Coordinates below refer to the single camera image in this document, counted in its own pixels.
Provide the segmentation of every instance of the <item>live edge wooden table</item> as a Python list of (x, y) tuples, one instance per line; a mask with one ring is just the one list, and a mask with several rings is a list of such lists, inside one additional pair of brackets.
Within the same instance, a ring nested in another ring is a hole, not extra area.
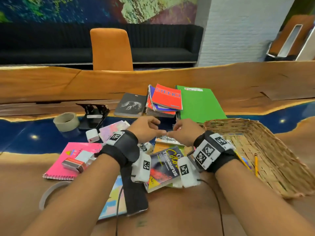
[[(106, 100), (114, 109), (115, 100), (119, 100), (123, 93), (146, 94), (147, 85), (156, 83), (168, 87), (211, 88), (227, 115), (267, 115), (307, 102), (312, 108), (314, 70), (314, 62), (238, 63), (132, 72), (59, 67), (0, 69), (0, 116), (7, 121), (36, 121), (67, 111), (65, 109), (73, 107), (72, 100)], [(314, 115), (315, 112), (307, 115), (292, 131), (276, 134), (313, 172)], [(0, 140), (5, 136), (0, 125)], [(55, 183), (43, 179), (42, 174), (57, 157), (58, 154), (0, 153), (1, 235), (21, 234), (40, 213), (40, 197)], [(219, 196), (225, 235), (246, 235), (214, 176), (205, 173), (202, 178)], [(62, 191), (53, 194), (49, 202)], [(146, 212), (119, 217), (118, 235), (222, 235), (218, 204), (205, 184), (184, 189), (164, 187), (148, 194), (147, 198), (149, 209)], [(289, 203), (315, 225), (315, 197)], [(114, 235), (115, 229), (116, 218), (102, 220), (92, 235)]]

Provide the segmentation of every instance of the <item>wristband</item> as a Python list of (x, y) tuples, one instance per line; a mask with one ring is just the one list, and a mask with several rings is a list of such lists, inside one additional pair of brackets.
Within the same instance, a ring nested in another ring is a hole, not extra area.
[(132, 165), (140, 156), (138, 138), (131, 131), (116, 131), (106, 141), (106, 145), (98, 153), (107, 154), (114, 158), (120, 168)]
[(206, 131), (194, 141), (195, 161), (208, 172), (215, 173), (227, 162), (238, 159), (235, 147), (218, 133)]

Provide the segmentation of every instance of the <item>green folder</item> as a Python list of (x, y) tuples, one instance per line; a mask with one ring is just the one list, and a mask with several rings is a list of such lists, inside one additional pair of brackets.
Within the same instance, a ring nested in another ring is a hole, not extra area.
[(176, 86), (181, 90), (183, 110), (178, 118), (190, 118), (194, 122), (204, 123), (213, 119), (227, 118), (211, 89)]

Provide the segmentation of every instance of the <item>white brick wall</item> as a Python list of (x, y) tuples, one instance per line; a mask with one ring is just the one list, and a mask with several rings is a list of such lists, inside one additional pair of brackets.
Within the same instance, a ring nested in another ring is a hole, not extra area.
[[(212, 0), (197, 66), (261, 60), (293, 1)], [(195, 24), (203, 25), (206, 15), (198, 5)]]

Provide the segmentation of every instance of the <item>red notebook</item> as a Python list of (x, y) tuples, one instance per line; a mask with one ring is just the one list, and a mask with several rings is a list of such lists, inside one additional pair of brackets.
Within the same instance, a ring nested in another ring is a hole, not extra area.
[(76, 158), (76, 156), (83, 150), (97, 153), (101, 149), (101, 143), (68, 143), (57, 161), (42, 176), (46, 179), (72, 181), (79, 173), (64, 168), (61, 163), (66, 158)]
[(172, 89), (157, 84), (152, 96), (152, 102), (167, 108), (183, 110), (180, 89)]

